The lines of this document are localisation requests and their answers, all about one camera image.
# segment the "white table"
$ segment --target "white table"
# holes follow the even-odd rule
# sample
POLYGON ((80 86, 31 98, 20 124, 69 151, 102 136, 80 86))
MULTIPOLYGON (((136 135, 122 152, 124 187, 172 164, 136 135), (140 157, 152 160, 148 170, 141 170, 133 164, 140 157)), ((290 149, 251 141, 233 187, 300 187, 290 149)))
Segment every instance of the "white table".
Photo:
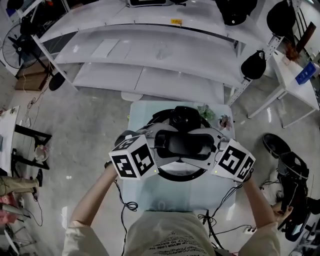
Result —
POLYGON ((287 128, 288 126, 293 125, 299 120, 310 115, 314 111, 319 110, 319 104, 310 80, 304 84, 298 84, 296 81, 296 76, 303 70, 303 68, 294 61, 291 61, 288 66, 285 65, 282 61, 283 57, 284 55, 276 50, 273 53, 273 56, 270 58, 270 64, 274 68, 280 85, 265 99, 265 101, 257 110, 248 114, 247 117, 249 119, 253 118, 260 111, 270 105, 276 98, 281 99, 285 94, 289 93, 309 105, 312 110, 297 120, 289 124, 282 125, 283 128, 287 128))
MULTIPOLYGON (((131 105, 128 129, 137 131, 146 125, 152 115, 176 106, 197 108, 203 103, 181 101, 147 101, 139 100, 131 105)), ((233 124, 232 112, 229 106, 222 104, 208 104, 215 113, 215 119, 210 121, 212 127, 217 127, 221 115, 230 116, 233 124)), ((221 131, 229 138, 235 138, 235 131, 221 131)), ((188 168, 184 163, 176 163, 177 168, 188 168)), ((164 179, 159 175, 151 176, 145 180, 123 180, 122 195, 124 202, 137 202, 141 210, 191 212, 194 210, 214 209, 218 207, 227 191, 236 183, 228 178, 211 175, 206 171, 200 177, 186 182, 175 182, 164 179)), ((236 193, 223 204, 230 207, 235 203, 236 193)))
POLYGON ((11 176, 12 142, 18 118, 19 106, 2 113, 0 116, 0 135, 3 137, 0 150, 0 168, 11 176))

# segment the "shoe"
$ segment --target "shoe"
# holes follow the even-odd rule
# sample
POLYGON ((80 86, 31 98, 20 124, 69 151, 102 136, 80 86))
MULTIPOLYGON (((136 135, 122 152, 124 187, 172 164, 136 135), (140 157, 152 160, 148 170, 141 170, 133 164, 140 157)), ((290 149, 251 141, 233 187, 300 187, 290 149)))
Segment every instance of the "shoe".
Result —
POLYGON ((39 169, 38 174, 37 174, 37 176, 36 176, 35 178, 38 180, 38 182, 39 182, 39 187, 40 187, 40 188, 42 187, 43 177, 44 177, 44 175, 43 175, 43 173, 42 173, 42 170, 39 169))

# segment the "khaki pants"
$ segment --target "khaki pants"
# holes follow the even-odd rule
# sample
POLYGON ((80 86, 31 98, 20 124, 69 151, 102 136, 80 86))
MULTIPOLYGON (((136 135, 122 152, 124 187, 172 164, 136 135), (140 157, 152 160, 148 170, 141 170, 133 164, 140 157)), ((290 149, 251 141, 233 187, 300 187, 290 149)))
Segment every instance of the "khaki pants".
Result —
POLYGON ((10 192, 26 193, 33 192, 34 187, 39 187, 39 181, 26 178, 0 176, 0 197, 10 192))

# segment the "t-shirt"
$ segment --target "t-shirt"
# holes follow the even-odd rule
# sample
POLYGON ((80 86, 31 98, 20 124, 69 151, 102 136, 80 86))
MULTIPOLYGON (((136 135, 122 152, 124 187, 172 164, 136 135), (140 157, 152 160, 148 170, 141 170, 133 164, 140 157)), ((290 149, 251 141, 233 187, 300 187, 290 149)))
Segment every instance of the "t-shirt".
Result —
MULTIPOLYGON (((278 224, 259 228, 241 248, 239 256, 279 256, 278 224)), ((93 229, 78 221, 66 230, 62 256, 108 256, 93 229)), ((130 227, 124 256, 224 256, 214 250, 207 231, 190 212, 146 211, 130 227)))

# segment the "black bag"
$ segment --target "black bag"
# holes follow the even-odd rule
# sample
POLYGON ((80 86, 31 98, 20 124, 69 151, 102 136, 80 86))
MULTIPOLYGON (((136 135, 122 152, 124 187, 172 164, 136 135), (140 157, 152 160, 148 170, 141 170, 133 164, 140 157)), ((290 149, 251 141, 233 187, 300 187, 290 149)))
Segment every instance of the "black bag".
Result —
POLYGON ((215 0, 224 24, 235 26, 243 23, 257 6, 258 0, 215 0))
POLYGON ((278 2, 266 16, 266 23, 272 33, 279 37, 285 36, 294 26, 296 22, 296 13, 290 0, 278 2))
POLYGON ((246 78, 259 79, 266 70, 266 57, 263 50, 257 50, 241 65, 241 71, 246 78))

